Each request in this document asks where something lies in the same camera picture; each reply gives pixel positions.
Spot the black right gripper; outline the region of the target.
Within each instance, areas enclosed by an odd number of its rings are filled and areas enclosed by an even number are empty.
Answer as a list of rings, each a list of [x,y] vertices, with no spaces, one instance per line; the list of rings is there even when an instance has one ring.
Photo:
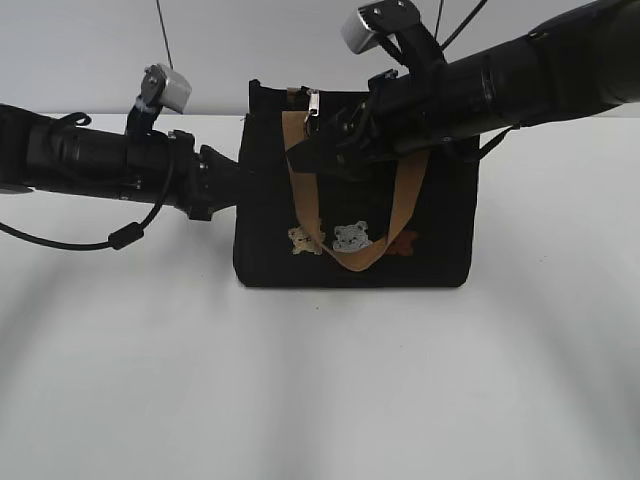
[[[286,120],[286,159],[300,174],[360,180],[373,166],[425,149],[425,82],[387,70],[366,91],[319,93],[319,129]]]

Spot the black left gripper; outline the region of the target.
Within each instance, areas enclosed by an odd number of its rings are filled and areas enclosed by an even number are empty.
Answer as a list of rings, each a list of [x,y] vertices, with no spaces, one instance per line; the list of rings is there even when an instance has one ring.
[[[182,130],[168,134],[174,174],[167,204],[189,220],[210,221],[214,206],[238,205],[253,186],[254,173],[209,145],[195,150],[195,137]]]

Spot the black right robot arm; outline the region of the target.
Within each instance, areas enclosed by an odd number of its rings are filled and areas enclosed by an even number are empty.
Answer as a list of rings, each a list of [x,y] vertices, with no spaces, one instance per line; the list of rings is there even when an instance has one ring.
[[[593,1],[452,62],[409,1],[358,8],[342,36],[356,54],[383,48],[407,74],[373,77],[363,101],[305,128],[287,150],[299,173],[356,178],[371,164],[437,145],[591,117],[639,99],[635,1]]]

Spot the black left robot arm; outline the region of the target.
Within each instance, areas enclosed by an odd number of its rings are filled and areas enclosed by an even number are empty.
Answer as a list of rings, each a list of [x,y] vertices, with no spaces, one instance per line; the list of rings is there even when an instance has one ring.
[[[42,190],[154,203],[208,221],[239,204],[251,175],[193,135],[151,131],[144,137],[89,128],[84,113],[52,118],[1,107],[1,191]]]

